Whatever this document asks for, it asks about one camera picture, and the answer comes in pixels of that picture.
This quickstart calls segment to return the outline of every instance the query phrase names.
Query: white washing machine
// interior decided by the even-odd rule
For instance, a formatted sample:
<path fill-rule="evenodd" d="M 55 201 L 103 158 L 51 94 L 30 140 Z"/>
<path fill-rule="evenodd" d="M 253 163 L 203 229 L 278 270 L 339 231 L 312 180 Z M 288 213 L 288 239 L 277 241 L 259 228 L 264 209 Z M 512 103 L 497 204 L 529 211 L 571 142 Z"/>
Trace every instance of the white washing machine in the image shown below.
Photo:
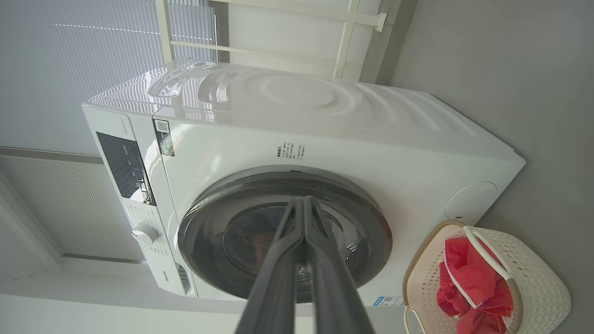
<path fill-rule="evenodd" d="M 431 229 L 475 224 L 525 164 L 427 93 L 231 64 L 177 60 L 83 109 L 155 280 L 199 298 L 246 298 L 313 195 L 363 303 L 390 305 Z"/>

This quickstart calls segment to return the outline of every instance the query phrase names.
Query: washing machine drum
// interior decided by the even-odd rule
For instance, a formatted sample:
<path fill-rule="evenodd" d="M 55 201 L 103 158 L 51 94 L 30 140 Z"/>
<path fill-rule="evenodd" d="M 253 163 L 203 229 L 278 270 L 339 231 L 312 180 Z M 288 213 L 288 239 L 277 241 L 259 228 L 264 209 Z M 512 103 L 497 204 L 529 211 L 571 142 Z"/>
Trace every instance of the washing machine drum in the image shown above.
<path fill-rule="evenodd" d="M 312 168 L 290 169 L 267 166 L 231 175 L 203 192 L 185 215 L 178 233 L 179 249 L 204 281 L 248 298 L 294 196 L 314 196 L 320 201 L 357 287 L 384 267 L 392 237 L 373 199 L 338 175 Z M 311 282 L 308 268 L 298 268 L 298 303 L 312 301 Z"/>

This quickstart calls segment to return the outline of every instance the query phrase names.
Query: floor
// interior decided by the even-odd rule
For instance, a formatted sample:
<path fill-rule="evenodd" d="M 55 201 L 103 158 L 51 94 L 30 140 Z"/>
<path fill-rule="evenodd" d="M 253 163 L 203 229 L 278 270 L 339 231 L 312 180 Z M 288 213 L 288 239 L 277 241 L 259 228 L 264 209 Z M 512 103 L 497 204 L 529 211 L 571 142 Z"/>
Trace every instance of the floor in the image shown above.
<path fill-rule="evenodd" d="M 572 311 L 555 333 L 592 327 L 593 14 L 590 0 L 419 0 L 391 82 L 527 160 L 479 226 L 517 236 L 565 282 Z"/>

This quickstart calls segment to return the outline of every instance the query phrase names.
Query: white knob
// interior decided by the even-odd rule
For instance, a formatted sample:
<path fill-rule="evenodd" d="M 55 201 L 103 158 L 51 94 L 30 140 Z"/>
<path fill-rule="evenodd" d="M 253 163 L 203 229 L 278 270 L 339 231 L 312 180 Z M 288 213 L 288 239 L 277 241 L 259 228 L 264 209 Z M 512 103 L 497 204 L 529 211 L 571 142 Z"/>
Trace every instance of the white knob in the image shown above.
<path fill-rule="evenodd" d="M 159 239 L 159 233 L 146 224 L 138 224 L 132 230 L 132 236 L 139 244 L 150 246 Z"/>

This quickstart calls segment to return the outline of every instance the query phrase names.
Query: laundry basket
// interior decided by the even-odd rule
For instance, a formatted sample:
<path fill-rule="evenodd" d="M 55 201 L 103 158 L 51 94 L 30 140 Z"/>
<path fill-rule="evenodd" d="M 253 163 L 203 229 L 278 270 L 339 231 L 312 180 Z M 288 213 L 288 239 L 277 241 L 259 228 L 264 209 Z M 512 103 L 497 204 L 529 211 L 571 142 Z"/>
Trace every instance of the laundry basket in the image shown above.
<path fill-rule="evenodd" d="M 425 240 L 411 262 L 403 281 L 405 327 L 412 329 L 414 314 L 424 334 L 456 334 L 457 319 L 437 305 L 440 263 L 444 241 L 468 237 L 479 254 L 499 273 L 510 288 L 514 309 L 506 334 L 549 334 L 565 319 L 571 300 L 559 277 L 528 246 L 509 234 L 468 226 L 458 220 L 439 224 Z M 478 237 L 498 257 L 503 267 L 481 246 Z"/>

